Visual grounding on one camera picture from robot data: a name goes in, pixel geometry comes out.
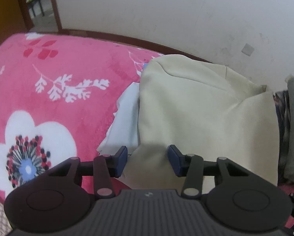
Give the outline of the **folded grey brown blankets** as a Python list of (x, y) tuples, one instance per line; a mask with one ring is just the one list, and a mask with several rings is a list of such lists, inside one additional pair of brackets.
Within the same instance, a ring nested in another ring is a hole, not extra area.
[(287, 90), (274, 94), (279, 126), (279, 184), (294, 184), (294, 76), (287, 78)]

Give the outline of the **pink floral blanket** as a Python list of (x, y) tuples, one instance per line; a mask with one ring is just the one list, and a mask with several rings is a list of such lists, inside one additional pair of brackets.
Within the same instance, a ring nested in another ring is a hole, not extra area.
[(158, 56), (84, 37), (6, 39), (0, 45), (0, 202), (70, 157), (96, 157), (118, 98)]

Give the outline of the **beige zip hoodie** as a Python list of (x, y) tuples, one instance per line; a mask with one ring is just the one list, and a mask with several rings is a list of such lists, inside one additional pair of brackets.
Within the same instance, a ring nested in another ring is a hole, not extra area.
[(208, 161), (227, 157), (277, 184), (279, 126), (264, 86), (224, 65), (164, 55), (143, 69), (139, 98), (140, 144), (121, 177), (130, 188), (182, 188), (167, 158), (172, 144)]

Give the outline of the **folded white towel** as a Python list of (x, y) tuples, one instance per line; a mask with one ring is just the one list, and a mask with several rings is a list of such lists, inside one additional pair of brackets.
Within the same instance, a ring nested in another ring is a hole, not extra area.
[(113, 122), (97, 148), (100, 155), (115, 155), (122, 146), (131, 155), (139, 146), (139, 88), (139, 83), (131, 83), (118, 98)]

